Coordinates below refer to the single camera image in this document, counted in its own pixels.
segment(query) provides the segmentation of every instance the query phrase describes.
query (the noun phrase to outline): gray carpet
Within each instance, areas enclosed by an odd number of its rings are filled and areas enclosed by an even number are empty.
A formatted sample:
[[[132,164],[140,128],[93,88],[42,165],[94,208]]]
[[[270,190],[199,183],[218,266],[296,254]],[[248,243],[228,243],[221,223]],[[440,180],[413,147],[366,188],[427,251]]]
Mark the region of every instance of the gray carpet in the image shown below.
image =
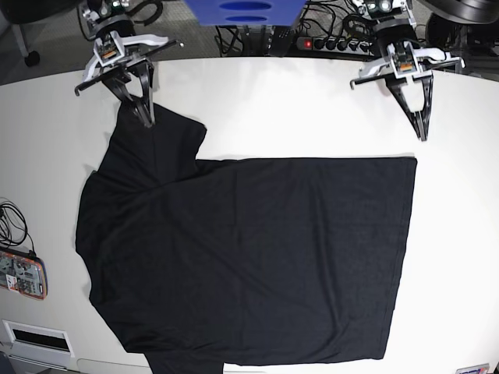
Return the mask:
[[[430,12],[416,3],[414,14],[418,23],[424,25]],[[81,70],[92,55],[92,43],[83,39],[74,10],[26,25],[24,30],[29,49],[40,53],[41,62],[34,67],[26,67],[12,31],[7,30],[0,37],[0,85]],[[219,56],[214,42],[214,27],[200,26],[182,1],[166,2],[165,10],[156,23],[147,29],[138,26],[136,31],[138,34],[174,37],[185,43],[184,48],[170,48],[154,56],[155,61]],[[418,33],[424,34],[424,28],[418,28]]]

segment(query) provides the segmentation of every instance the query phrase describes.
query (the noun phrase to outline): folded t-shirt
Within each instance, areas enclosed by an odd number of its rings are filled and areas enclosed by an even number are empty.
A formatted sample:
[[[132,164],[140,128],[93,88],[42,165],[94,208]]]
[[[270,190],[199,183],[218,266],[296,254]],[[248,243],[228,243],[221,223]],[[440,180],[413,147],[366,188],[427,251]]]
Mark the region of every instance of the folded t-shirt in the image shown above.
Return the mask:
[[[416,159],[196,160],[206,129],[122,106],[84,187],[90,300],[154,374],[383,358]]]

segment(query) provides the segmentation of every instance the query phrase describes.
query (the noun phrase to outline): blue object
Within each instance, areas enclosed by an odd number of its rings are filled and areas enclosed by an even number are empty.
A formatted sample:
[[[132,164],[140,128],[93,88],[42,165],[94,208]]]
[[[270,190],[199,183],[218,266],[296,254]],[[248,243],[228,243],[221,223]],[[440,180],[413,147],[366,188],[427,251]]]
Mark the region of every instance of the blue object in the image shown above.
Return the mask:
[[[186,0],[201,25],[291,26],[306,0]]]

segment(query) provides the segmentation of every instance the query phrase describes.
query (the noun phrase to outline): sticker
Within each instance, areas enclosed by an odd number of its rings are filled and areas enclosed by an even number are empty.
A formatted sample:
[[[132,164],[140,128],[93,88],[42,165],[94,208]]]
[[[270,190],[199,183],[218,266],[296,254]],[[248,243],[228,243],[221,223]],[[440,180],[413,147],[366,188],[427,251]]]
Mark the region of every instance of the sticker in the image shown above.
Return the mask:
[[[9,290],[14,292],[19,292],[19,287],[17,286],[17,278],[8,274],[6,274],[6,276],[7,276],[7,287],[9,288]]]

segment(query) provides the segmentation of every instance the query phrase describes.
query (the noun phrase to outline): white tabletop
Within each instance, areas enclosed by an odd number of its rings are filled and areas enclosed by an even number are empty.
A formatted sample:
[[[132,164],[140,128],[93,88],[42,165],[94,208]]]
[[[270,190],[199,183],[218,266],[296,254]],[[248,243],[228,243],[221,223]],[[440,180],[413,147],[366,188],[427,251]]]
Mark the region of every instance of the white tabletop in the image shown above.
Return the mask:
[[[384,360],[255,368],[269,373],[452,374],[499,360],[499,83],[436,73],[430,139],[355,62],[226,58],[161,62],[158,104],[201,121],[199,158],[370,157],[419,161],[407,253]],[[113,131],[102,85],[75,97],[81,72],[0,86],[0,196],[17,203],[46,264],[49,295],[0,290],[0,317],[68,332],[76,360],[147,365],[88,302],[75,253],[81,189]],[[0,331],[0,340],[5,334]],[[227,370],[239,369],[227,365]]]

